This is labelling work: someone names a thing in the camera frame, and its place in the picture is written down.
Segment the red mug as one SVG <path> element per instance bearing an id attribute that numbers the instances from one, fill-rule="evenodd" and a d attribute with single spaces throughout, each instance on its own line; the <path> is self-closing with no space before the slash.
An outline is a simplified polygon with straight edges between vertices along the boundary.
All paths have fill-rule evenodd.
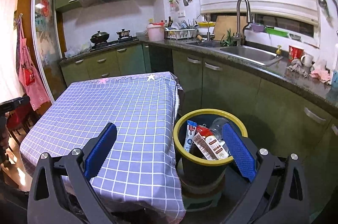
<path id="1" fill-rule="evenodd" d="M 300 60 L 303 53 L 304 53 L 303 48 L 300 48 L 298 46 L 289 45 L 289 50 L 288 50 L 289 62 L 292 62 L 294 59 Z"/>

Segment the small steel pot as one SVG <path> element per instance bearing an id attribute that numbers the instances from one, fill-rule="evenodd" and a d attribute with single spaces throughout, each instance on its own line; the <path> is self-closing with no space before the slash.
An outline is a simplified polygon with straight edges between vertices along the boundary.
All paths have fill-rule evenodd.
<path id="1" fill-rule="evenodd" d="M 125 30 L 125 29 L 122 29 L 121 31 L 118 31 L 116 33 L 119 37 L 119 39 L 123 39 L 123 38 L 130 38 L 130 30 Z"/>

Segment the yellow rimmed trash bin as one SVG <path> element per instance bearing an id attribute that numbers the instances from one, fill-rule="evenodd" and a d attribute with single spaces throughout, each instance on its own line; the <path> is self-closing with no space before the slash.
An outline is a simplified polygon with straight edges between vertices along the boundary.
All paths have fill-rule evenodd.
<path id="1" fill-rule="evenodd" d="M 210 131 L 216 119 L 226 123 L 240 136 L 247 138 L 248 131 L 236 116 L 211 108 L 197 109 L 181 117 L 174 126 L 175 150 L 182 159 L 184 180 L 195 186 L 206 186 L 224 174 L 233 157 L 225 145 Z"/>

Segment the black wok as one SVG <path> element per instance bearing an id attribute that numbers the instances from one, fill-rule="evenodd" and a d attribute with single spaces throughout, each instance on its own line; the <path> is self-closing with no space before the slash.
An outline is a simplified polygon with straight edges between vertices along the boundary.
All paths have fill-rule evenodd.
<path id="1" fill-rule="evenodd" d="M 97 31 L 97 33 L 91 36 L 90 41 L 93 44 L 100 44 L 102 42 L 107 42 L 108 39 L 109 39 L 109 33 Z"/>

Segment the pink apron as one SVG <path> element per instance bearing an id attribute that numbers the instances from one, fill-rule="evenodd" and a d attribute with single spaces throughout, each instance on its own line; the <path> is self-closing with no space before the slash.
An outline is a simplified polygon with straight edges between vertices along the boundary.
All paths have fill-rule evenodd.
<path id="1" fill-rule="evenodd" d="M 30 104 L 33 110 L 37 110 L 50 101 L 49 96 L 40 78 L 32 59 L 29 47 L 22 26 L 22 18 L 16 20 L 17 28 L 17 48 L 16 48 L 16 71 L 19 82 L 27 96 L 30 98 Z"/>

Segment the white mug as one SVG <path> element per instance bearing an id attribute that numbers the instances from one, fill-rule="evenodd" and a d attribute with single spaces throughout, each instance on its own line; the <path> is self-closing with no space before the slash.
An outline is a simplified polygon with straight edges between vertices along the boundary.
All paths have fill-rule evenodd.
<path id="1" fill-rule="evenodd" d="M 313 56 L 305 53 L 301 56 L 300 60 L 303 66 L 305 66 L 306 68 L 310 68 L 312 66 Z"/>

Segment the wooden cutting board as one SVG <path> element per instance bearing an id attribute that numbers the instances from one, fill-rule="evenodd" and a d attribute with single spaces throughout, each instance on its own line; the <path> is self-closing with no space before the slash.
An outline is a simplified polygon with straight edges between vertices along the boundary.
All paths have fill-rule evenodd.
<path id="1" fill-rule="evenodd" d="M 231 34 L 237 34 L 237 17 L 224 15 L 217 16 L 214 26 L 214 39 L 217 41 L 224 40 L 229 29 L 231 30 Z"/>

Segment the steel sink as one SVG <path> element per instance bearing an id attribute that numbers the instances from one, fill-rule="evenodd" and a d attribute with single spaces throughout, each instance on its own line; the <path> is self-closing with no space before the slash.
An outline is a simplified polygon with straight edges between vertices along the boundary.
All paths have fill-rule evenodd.
<path id="1" fill-rule="evenodd" d="M 259 66 L 269 67 L 282 60 L 282 56 L 279 56 L 278 54 L 273 52 L 268 52 L 262 49 L 257 49 L 244 45 L 221 46 L 220 42 L 213 40 L 204 42 L 201 41 L 188 42 L 187 45 L 197 46 L 200 48 L 206 48 L 212 51 L 220 52 L 224 55 L 245 60 Z"/>

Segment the green vegetables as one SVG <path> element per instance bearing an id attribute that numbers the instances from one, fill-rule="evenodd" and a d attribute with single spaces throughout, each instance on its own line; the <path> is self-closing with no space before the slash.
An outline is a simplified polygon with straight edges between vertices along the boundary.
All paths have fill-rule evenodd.
<path id="1" fill-rule="evenodd" d="M 221 46 L 237 46 L 238 36 L 229 28 L 227 33 L 221 38 Z"/>

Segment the red white carton box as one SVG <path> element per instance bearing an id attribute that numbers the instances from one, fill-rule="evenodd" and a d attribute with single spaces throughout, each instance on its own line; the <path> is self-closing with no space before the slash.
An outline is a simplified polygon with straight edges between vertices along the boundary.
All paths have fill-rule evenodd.
<path id="1" fill-rule="evenodd" d="M 197 126 L 193 142 L 207 160 L 223 160 L 229 157 L 223 145 L 206 127 Z"/>

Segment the dish drying rack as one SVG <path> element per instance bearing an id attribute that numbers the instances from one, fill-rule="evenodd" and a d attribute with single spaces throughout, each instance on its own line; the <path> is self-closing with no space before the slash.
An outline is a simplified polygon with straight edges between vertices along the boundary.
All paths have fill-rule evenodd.
<path id="1" fill-rule="evenodd" d="M 189 22 L 172 22 L 169 27 L 164 27 L 164 37 L 170 40 L 183 40 L 196 37 L 197 27 Z"/>

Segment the pink bucket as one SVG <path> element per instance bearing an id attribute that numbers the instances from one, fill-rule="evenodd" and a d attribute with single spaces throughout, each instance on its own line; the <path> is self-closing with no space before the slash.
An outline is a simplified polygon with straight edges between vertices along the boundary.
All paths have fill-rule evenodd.
<path id="1" fill-rule="evenodd" d="M 164 23 L 150 23 L 147 25 L 149 41 L 161 41 L 164 39 Z"/>

